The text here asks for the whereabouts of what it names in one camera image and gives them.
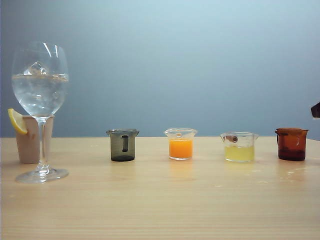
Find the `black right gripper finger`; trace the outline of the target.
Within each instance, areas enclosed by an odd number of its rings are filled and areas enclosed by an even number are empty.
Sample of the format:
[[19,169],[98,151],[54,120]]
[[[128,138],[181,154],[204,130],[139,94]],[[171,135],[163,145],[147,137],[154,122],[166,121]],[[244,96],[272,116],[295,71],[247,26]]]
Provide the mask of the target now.
[[320,118],[320,102],[317,104],[313,105],[310,108],[310,112],[313,118]]

